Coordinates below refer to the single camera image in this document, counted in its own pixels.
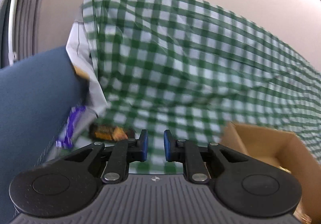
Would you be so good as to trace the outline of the black chocolate bar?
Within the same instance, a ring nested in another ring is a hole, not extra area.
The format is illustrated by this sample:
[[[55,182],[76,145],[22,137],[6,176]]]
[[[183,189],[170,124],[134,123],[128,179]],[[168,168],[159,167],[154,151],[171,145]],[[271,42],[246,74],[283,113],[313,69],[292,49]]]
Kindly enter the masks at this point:
[[[92,139],[118,142],[125,139],[135,139],[135,131],[132,128],[93,123],[89,127],[89,136]]]

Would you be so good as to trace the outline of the purple chocolate bar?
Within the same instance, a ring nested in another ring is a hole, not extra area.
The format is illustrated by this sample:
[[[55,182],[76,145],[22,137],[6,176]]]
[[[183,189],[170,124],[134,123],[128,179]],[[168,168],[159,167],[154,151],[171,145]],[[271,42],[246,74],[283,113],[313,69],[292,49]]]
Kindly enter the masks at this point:
[[[86,111],[85,106],[72,107],[67,118],[66,127],[63,137],[59,137],[56,141],[56,147],[59,149],[70,150],[73,148],[72,136],[82,114]]]

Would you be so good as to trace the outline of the cardboard box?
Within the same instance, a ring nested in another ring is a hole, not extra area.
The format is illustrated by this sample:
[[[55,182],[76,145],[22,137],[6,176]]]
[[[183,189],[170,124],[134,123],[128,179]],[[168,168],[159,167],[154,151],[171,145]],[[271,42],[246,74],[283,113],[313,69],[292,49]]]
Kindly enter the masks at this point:
[[[293,132],[228,122],[220,143],[275,167],[289,170],[303,190],[305,214],[320,223],[320,164]]]

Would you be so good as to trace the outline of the green checkered cloth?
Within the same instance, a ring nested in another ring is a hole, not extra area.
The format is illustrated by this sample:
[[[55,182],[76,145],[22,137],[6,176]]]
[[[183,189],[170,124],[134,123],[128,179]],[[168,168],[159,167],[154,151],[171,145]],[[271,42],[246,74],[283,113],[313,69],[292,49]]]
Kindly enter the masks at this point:
[[[83,0],[69,49],[89,65],[98,124],[148,131],[131,173],[179,173],[169,129],[200,146],[229,121],[295,132],[320,158],[320,73],[255,23],[199,0]]]

